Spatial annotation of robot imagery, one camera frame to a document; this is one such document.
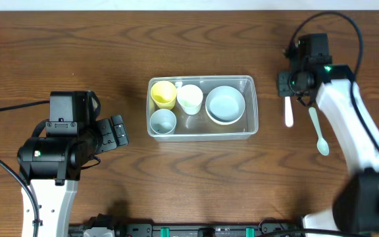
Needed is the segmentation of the white plastic fork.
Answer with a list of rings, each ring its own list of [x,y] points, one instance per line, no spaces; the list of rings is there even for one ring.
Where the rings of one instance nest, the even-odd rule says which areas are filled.
[[[284,118],[285,118],[285,125],[288,128],[291,128],[294,124],[294,121],[293,121],[293,110],[292,110],[290,97],[284,98]]]

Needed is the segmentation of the grey plastic cup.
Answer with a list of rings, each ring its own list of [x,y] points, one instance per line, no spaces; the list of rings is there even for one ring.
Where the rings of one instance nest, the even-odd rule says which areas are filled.
[[[176,115],[171,110],[159,109],[151,115],[149,125],[156,134],[173,134],[177,125]]]

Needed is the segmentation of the pale green plastic spoon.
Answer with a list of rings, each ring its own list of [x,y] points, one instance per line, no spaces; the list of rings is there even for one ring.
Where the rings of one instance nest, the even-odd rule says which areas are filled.
[[[309,107],[309,115],[317,134],[316,148],[318,149],[320,154],[327,156],[330,154],[330,148],[328,146],[327,141],[324,139],[322,135],[322,131],[320,129],[320,123],[318,120],[318,114],[314,107]]]

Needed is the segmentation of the white plastic bowl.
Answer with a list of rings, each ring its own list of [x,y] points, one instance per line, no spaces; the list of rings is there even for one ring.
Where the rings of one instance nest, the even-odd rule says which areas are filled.
[[[205,110],[212,114],[244,114],[245,99],[242,94],[230,86],[213,89],[206,98]]]

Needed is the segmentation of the cream plastic cup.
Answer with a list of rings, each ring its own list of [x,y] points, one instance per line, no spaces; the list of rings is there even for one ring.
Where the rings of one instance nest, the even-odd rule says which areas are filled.
[[[195,115],[201,109],[203,92],[198,86],[185,85],[177,90],[177,100],[186,114]]]

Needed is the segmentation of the yellow plastic bowl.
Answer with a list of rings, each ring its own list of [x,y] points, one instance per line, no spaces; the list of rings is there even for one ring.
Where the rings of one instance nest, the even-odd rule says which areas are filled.
[[[207,113],[208,117],[216,124],[219,125],[231,125],[239,121],[242,117],[242,114],[212,114],[210,112]]]

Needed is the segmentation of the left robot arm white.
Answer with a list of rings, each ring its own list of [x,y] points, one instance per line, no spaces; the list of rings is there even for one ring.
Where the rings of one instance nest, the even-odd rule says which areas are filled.
[[[18,150],[20,176],[39,212],[38,236],[67,236],[81,171],[99,154],[128,145],[120,115],[84,122],[49,120]]]

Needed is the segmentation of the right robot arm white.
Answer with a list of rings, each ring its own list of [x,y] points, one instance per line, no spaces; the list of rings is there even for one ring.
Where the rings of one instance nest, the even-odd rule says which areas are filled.
[[[278,74],[278,95],[313,95],[343,151],[349,182],[328,209],[303,217],[310,235],[317,230],[379,232],[379,130],[367,111],[347,65],[315,65]]]

